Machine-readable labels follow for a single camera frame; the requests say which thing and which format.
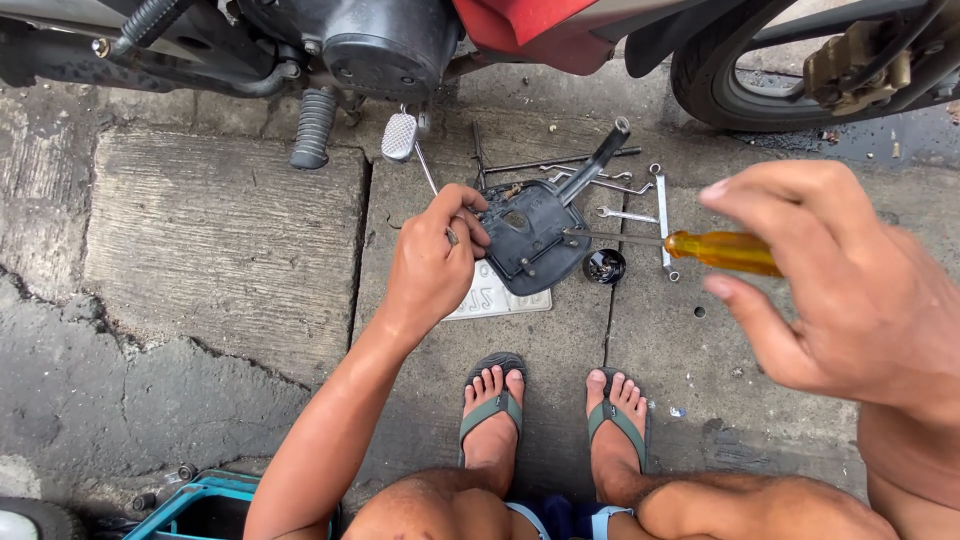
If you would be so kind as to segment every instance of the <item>left hand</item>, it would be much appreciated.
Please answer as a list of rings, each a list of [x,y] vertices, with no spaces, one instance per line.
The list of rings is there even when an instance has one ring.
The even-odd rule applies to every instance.
[[[490,236],[467,207],[487,209],[476,189],[447,184],[426,211],[403,223],[380,312],[395,331],[423,338],[463,302],[473,263]],[[459,242],[451,246],[449,227]]]

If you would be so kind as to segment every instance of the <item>black round part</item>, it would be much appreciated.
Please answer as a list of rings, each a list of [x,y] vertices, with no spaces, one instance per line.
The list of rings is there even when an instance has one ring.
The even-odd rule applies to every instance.
[[[185,463],[177,469],[177,476],[183,481],[190,481],[197,475],[197,468]]]
[[[584,258],[584,276],[603,285],[619,282],[627,273],[627,259],[615,249],[602,249]]]
[[[133,509],[137,512],[149,510],[156,505],[156,495],[153,493],[141,493],[133,498]]]

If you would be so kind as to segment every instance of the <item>flip-flop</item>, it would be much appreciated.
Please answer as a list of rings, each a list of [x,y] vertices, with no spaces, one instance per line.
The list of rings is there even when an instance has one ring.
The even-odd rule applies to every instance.
[[[516,402],[513,396],[510,395],[509,390],[507,389],[507,374],[511,370],[518,369],[520,374],[523,376],[523,382],[527,382],[527,366],[523,363],[523,358],[515,355],[514,353],[493,353],[490,356],[480,360],[473,366],[473,369],[467,374],[467,380],[464,382],[464,385],[460,387],[460,392],[463,393],[464,389],[473,384],[474,377],[480,377],[481,372],[484,369],[491,369],[493,366],[500,366],[503,369],[503,391],[500,392],[499,396],[494,396],[484,403],[478,405],[474,410],[468,414],[463,421],[460,423],[460,466],[464,466],[465,458],[464,455],[464,438],[481,422],[487,420],[494,414],[500,411],[507,411],[507,414],[510,415],[510,418],[514,421],[516,426],[517,437],[522,433],[521,428],[523,427],[523,410],[520,408],[520,404]],[[467,405],[467,398],[464,398],[464,406]]]
[[[650,409],[647,409],[646,421],[643,427],[643,434],[645,436],[641,437],[640,431],[636,429],[636,426],[630,421],[630,418],[628,418],[626,414],[620,413],[616,406],[610,403],[610,390],[613,387],[613,376],[617,373],[622,373],[622,371],[611,367],[601,367],[597,369],[607,376],[607,385],[603,388],[603,401],[597,404],[587,417],[587,432],[590,434],[590,444],[593,444],[593,435],[596,434],[600,425],[603,424],[605,420],[612,421],[627,435],[631,444],[634,445],[636,456],[640,460],[640,473],[643,474],[647,470],[647,449],[650,446]]]

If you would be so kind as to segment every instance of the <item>rubber footpeg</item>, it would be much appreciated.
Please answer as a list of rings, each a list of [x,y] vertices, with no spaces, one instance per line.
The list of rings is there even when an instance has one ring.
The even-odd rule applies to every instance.
[[[296,169],[314,170],[326,165],[326,140],[333,130],[337,117],[337,97],[333,89],[308,88],[303,91],[300,123],[297,126],[297,142],[294,144],[290,166]]]

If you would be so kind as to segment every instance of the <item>white license plate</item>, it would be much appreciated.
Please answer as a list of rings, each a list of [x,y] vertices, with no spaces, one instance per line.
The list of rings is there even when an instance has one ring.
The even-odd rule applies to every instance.
[[[530,296],[514,296],[485,260],[473,266],[473,283],[467,297],[457,310],[447,315],[445,321],[493,317],[524,311],[547,311],[553,307],[550,289]]]

